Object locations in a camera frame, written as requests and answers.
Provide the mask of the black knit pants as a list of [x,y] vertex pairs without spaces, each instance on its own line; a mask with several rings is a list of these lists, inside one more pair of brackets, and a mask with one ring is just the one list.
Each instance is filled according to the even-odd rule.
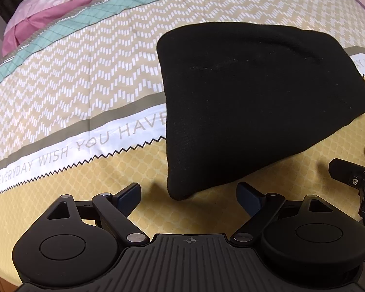
[[330,35],[209,22],[157,43],[167,191],[182,201],[304,152],[365,113],[365,80]]

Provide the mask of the patterned bed quilt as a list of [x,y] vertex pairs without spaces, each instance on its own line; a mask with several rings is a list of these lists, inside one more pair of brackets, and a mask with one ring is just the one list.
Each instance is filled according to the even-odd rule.
[[247,220],[231,183],[172,200],[158,39],[201,22],[324,32],[365,77],[365,8],[357,0],[101,0],[26,42],[0,64],[0,277],[20,285],[12,249],[62,194],[77,201],[132,182],[131,220],[148,235],[227,233]]

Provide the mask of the pink pillow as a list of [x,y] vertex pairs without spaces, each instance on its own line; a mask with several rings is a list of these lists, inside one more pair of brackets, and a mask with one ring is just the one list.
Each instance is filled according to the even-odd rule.
[[4,31],[2,54],[14,51],[31,35],[47,24],[93,0],[23,0]]

